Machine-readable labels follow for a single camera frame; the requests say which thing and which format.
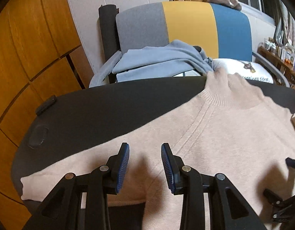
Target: chair backrest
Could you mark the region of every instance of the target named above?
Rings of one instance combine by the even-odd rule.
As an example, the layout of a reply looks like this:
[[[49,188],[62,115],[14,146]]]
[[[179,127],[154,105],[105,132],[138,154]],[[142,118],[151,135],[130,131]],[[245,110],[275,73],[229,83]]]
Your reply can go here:
[[[251,27],[240,11],[204,2],[162,2],[119,13],[116,24],[122,53],[163,47],[179,39],[202,47],[212,58],[252,60]]]

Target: blue stripe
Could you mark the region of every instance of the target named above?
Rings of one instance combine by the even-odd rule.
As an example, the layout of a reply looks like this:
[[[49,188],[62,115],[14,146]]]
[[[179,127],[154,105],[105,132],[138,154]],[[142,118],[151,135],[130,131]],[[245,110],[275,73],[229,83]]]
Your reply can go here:
[[[251,26],[240,11],[211,3],[215,22],[219,58],[252,61]]]

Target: white pillow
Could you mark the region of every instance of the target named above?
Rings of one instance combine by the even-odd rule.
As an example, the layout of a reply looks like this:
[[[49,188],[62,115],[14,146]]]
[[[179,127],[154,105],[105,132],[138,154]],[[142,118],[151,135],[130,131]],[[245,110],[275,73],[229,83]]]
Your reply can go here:
[[[214,70],[224,67],[227,73],[240,74],[244,79],[258,80],[273,84],[273,78],[260,64],[234,59],[213,59]]]

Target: sweater collar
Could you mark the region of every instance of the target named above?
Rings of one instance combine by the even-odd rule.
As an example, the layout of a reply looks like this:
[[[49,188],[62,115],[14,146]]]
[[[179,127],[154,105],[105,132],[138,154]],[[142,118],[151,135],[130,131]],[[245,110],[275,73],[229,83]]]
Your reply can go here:
[[[205,89],[198,96],[206,103],[235,109],[250,109],[264,99],[259,87],[249,84],[238,73],[227,74],[224,68],[207,73]]]

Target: blue gripper pad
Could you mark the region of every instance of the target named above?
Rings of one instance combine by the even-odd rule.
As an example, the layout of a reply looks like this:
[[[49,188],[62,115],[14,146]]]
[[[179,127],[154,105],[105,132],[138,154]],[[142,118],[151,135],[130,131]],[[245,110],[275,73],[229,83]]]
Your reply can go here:
[[[116,192],[119,193],[123,186],[124,177],[126,174],[127,164],[129,160],[129,144],[122,143],[120,151],[118,153],[118,159],[120,159],[120,166],[117,172]]]
[[[173,154],[172,154],[172,152],[168,153],[168,150],[169,150],[169,152],[171,152],[170,148],[166,148],[165,144],[162,144],[162,146],[161,146],[161,159],[162,159],[163,168],[165,170],[165,177],[168,182],[168,188],[171,190],[172,193],[174,193],[176,190],[176,187],[174,184],[174,174],[173,174],[173,170],[172,170],[172,166],[171,166],[170,158],[169,158],[169,156],[173,157]]]

